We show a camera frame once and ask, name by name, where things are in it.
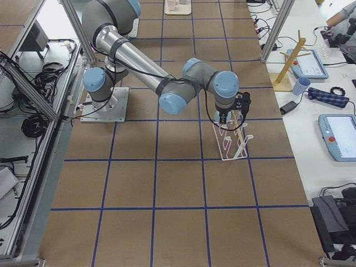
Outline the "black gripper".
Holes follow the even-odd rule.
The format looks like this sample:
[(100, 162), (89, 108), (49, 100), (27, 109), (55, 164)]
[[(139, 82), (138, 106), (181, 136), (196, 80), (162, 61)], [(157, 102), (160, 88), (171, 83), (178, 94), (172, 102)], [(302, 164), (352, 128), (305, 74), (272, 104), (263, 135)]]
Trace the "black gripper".
[(215, 103), (216, 111), (214, 113), (214, 118), (218, 118), (220, 123), (226, 123), (227, 118), (231, 118), (232, 111), (236, 110), (236, 107), (224, 108)]

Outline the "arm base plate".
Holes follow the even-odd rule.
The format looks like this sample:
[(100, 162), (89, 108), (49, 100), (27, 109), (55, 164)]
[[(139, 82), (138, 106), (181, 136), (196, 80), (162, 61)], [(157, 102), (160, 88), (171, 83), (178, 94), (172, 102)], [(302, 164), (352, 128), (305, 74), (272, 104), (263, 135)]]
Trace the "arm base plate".
[(130, 89), (128, 87), (111, 88), (110, 100), (95, 102), (87, 93), (86, 101), (91, 102), (83, 108), (80, 121), (82, 123), (123, 123), (126, 119), (127, 102)]

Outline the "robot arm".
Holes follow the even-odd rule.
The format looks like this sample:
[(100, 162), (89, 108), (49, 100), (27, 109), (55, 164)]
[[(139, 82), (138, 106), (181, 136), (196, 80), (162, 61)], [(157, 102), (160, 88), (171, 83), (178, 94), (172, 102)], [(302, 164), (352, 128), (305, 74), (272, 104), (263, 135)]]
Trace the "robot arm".
[(201, 90), (214, 96), (219, 121), (224, 123), (232, 110), (242, 108), (237, 97), (239, 79), (231, 71), (218, 71), (204, 61), (191, 58), (177, 79), (135, 47), (125, 36), (139, 18), (139, 1), (89, 1), (82, 12), (82, 27), (91, 44), (108, 54), (111, 63), (119, 63), (152, 89), (160, 107), (177, 115)]

